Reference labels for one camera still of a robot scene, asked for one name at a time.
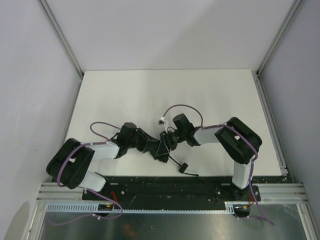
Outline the black folding umbrella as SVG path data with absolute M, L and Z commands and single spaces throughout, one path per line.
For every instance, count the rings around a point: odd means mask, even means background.
M 142 153 L 149 153 L 154 160 L 158 160 L 163 163 L 167 163 L 168 160 L 172 160 L 179 166 L 178 172 L 181 174 L 199 177 L 198 174 L 186 172 L 186 169 L 189 167 L 187 163 L 179 163 L 170 155 L 170 152 L 174 151 L 177 146 L 178 144 L 176 142 L 171 143 L 168 140 L 160 139 L 156 141 L 148 141 L 145 145 L 137 147 L 137 149 Z

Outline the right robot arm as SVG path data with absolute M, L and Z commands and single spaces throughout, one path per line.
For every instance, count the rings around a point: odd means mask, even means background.
M 234 161 L 230 194 L 240 200 L 251 190 L 254 162 L 262 139 L 237 117 L 224 124 L 195 127 L 185 114 L 173 118 L 174 131 L 163 131 L 155 148 L 155 159 L 167 162 L 170 152 L 186 142 L 191 147 L 219 143 Z

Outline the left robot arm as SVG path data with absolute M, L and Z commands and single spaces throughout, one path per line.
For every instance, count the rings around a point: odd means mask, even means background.
M 142 153 L 157 151 L 159 140 L 150 136 L 131 122 L 126 122 L 119 132 L 104 141 L 82 143 L 69 138 L 46 167 L 46 173 L 56 180 L 59 187 L 77 187 L 101 191 L 107 180 L 100 174 L 89 171 L 93 161 L 119 159 L 130 149 Z

